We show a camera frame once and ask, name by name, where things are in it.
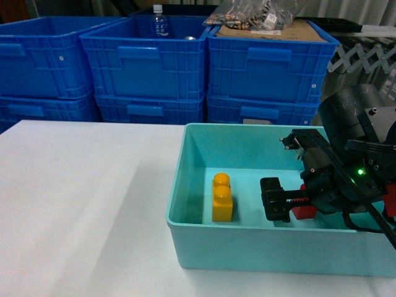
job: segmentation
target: stacked crates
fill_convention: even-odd
[[[220,27],[213,29],[208,37],[208,121],[309,125],[338,45],[309,24],[323,42],[216,37]]]
[[[119,17],[44,17],[0,26],[0,132],[21,119],[97,121],[80,34]]]
[[[153,39],[150,15],[133,15],[81,36],[104,121],[202,122],[206,70],[205,17],[166,16],[169,38]]]

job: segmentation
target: black cable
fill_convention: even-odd
[[[366,194],[363,193],[359,187],[352,181],[348,173],[345,172],[345,170],[342,168],[342,166],[339,164],[337,157],[327,148],[323,147],[320,142],[310,133],[307,133],[302,130],[295,130],[292,132],[295,136],[301,135],[304,137],[307,137],[310,139],[314,144],[316,144],[323,152],[328,156],[330,159],[331,164],[334,166],[334,168],[337,170],[339,175],[347,181],[347,183],[350,184],[352,190],[356,193],[356,195],[361,199],[363,205],[366,207],[366,210],[369,212],[369,214],[372,216],[374,221],[377,223],[377,225],[381,228],[381,230],[384,232],[385,236],[389,240],[389,242],[393,245],[394,249],[396,250],[396,234],[395,232],[391,229],[391,227],[387,224],[385,219],[381,216],[381,214],[376,210],[376,208],[371,204],[370,198],[371,196],[366,197]]]
[[[388,216],[388,213],[386,211],[386,208],[384,207],[384,210],[382,211],[382,216],[385,218],[385,221],[387,221],[389,224],[392,226],[396,227],[396,221],[393,217]]]
[[[396,153],[396,145],[393,144],[376,144],[362,140],[348,140],[345,144],[347,150],[365,153]]]
[[[342,212],[342,218],[344,219],[344,224],[351,230],[356,230],[356,231],[365,231],[365,232],[371,232],[371,233],[384,233],[382,230],[377,230],[377,229],[372,229],[372,228],[365,228],[365,227],[360,227],[353,223],[352,218],[350,217],[350,212],[349,211],[344,211]]]

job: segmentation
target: bottle label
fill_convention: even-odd
[[[160,20],[158,22],[152,22],[152,33],[155,38],[166,38],[169,35],[168,22]]]

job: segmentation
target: crate handle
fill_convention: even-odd
[[[126,113],[135,116],[162,116],[163,108],[161,106],[141,106],[141,105],[127,105]]]
[[[40,118],[45,117],[44,109],[41,106],[9,104],[7,107],[10,114],[15,116],[36,116]]]
[[[121,59],[160,59],[160,51],[158,48],[119,46],[117,47],[117,51]]]
[[[202,38],[202,39],[207,38],[208,35],[209,35],[209,33],[210,33],[211,31],[212,31],[212,27],[211,27],[211,26],[206,27],[206,29],[204,30],[204,32],[203,32],[201,38]]]
[[[26,52],[22,45],[16,43],[0,43],[0,56],[24,57]]]
[[[291,50],[273,48],[249,48],[247,58],[251,60],[290,62]]]
[[[240,118],[253,118],[253,119],[267,119],[277,120],[279,117],[279,110],[273,108],[256,108],[256,107],[241,107]]]

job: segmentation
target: blue plastic crate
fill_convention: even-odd
[[[341,213],[309,220],[291,215],[290,223],[265,218],[261,178],[279,177],[285,190],[303,182],[303,162],[279,141],[296,128],[186,126],[166,212],[181,266],[396,277],[395,250],[385,235],[349,230]],[[312,128],[324,134],[323,127]],[[219,172],[230,176],[236,206],[231,222],[212,222],[212,179]],[[381,212],[383,202],[376,207]],[[377,228],[368,213],[353,219]]]
[[[208,36],[208,93],[255,100],[316,103],[327,65],[339,42],[309,22],[326,42]]]
[[[23,119],[100,121],[92,92],[75,100],[0,97],[0,133]]]
[[[249,122],[248,119],[258,119],[278,125],[308,126],[319,107],[318,96],[316,102],[292,104],[207,96],[208,122],[242,124]]]
[[[203,121],[203,98],[179,101],[95,95],[106,122],[177,124]]]
[[[151,39],[150,15],[81,36],[97,95],[199,100],[205,86],[205,17],[167,16],[169,39]],[[185,40],[192,36],[196,40]]]
[[[44,17],[0,25],[0,95],[76,99],[93,90],[79,35],[120,17]]]

